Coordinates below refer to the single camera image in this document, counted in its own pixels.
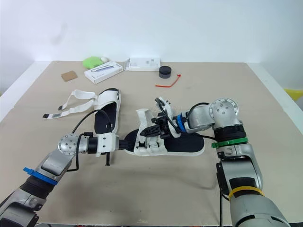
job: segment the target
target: beige tabletop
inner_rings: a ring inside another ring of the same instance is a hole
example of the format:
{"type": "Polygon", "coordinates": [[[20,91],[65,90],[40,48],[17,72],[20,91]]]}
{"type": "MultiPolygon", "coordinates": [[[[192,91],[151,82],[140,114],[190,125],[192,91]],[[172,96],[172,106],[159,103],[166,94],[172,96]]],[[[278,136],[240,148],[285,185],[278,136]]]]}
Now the beige tabletop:
{"type": "MultiPolygon", "coordinates": [[[[250,68],[244,63],[166,65],[173,69],[169,79],[159,78],[157,72],[124,71],[94,85],[84,77],[81,62],[52,62],[0,123],[0,200],[26,180],[22,168],[35,168],[85,113],[53,120],[43,119],[43,114],[58,112],[74,89],[100,93],[116,87],[122,94],[118,130],[122,139],[138,128],[137,109],[158,111],[154,102],[158,96],[168,99],[177,112],[220,97],[236,100],[263,174],[265,195],[289,222],[303,221],[303,136],[250,68]],[[61,74],[70,70],[78,78],[64,82],[61,74]],[[173,87],[155,87],[170,85],[176,74],[182,76],[173,87]]],[[[77,132],[93,131],[93,123],[89,117],[77,132]]],[[[117,151],[110,167],[105,166],[105,156],[80,155],[79,171],[66,173],[54,188],[38,212],[39,222],[217,225],[218,158],[211,142],[206,140],[205,152],[198,157],[136,157],[117,151]]],[[[223,222],[231,223],[226,201],[223,222]]]]}

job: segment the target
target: white wall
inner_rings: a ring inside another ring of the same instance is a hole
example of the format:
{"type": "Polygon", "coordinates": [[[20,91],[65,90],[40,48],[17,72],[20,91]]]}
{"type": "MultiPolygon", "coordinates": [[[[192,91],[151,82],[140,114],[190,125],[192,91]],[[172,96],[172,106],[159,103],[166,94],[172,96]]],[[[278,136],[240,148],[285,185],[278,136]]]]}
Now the white wall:
{"type": "Polygon", "coordinates": [[[303,88],[302,0],[1,2],[1,88],[33,60],[102,54],[262,62],[282,86],[303,88]]]}

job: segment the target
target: velcro strap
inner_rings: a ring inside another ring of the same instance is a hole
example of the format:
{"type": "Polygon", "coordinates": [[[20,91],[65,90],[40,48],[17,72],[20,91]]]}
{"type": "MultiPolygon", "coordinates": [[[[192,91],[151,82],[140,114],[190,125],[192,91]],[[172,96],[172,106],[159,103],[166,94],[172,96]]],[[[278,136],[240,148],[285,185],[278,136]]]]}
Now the velcro strap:
{"type": "Polygon", "coordinates": [[[76,99],[80,99],[80,100],[85,100],[85,99],[97,99],[97,95],[95,94],[95,92],[89,92],[89,91],[81,91],[81,90],[73,90],[70,94],[70,96],[68,97],[66,103],[64,103],[63,105],[59,106],[58,110],[64,110],[67,107],[67,104],[70,100],[70,98],[72,96],[75,96],[76,99]]]}
{"type": "Polygon", "coordinates": [[[76,107],[72,107],[67,111],[63,111],[62,113],[54,113],[54,114],[47,113],[47,114],[44,114],[43,117],[46,119],[54,119],[54,118],[67,116],[72,113],[81,113],[83,111],[90,109],[93,106],[93,104],[94,104],[94,100],[92,99],[92,100],[89,100],[87,103],[84,103],[84,104],[76,106],[76,107]]]}

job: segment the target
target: white device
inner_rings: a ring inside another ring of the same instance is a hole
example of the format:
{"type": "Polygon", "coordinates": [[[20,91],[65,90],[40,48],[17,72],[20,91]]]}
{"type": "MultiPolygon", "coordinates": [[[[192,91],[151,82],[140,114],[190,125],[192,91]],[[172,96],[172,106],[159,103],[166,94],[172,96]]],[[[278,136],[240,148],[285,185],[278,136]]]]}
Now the white device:
{"type": "Polygon", "coordinates": [[[158,71],[160,58],[130,58],[125,62],[126,71],[158,71]]]}
{"type": "Polygon", "coordinates": [[[123,71],[123,67],[117,62],[109,61],[93,69],[84,72],[84,75],[94,84],[108,79],[123,71]]]}

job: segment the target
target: silver robot arm segment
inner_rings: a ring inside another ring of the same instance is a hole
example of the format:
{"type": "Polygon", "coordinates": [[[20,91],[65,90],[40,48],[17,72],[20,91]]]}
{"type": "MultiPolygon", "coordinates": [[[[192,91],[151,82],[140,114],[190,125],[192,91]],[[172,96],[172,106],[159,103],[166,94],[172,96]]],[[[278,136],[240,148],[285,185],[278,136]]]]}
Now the silver robot arm segment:
{"type": "Polygon", "coordinates": [[[289,227],[277,206],[262,192],[263,178],[252,146],[248,143],[238,105],[220,98],[210,105],[197,106],[181,113],[181,128],[187,133],[210,127],[217,140],[213,143],[220,162],[217,179],[220,190],[230,198],[234,227],[289,227]]]}

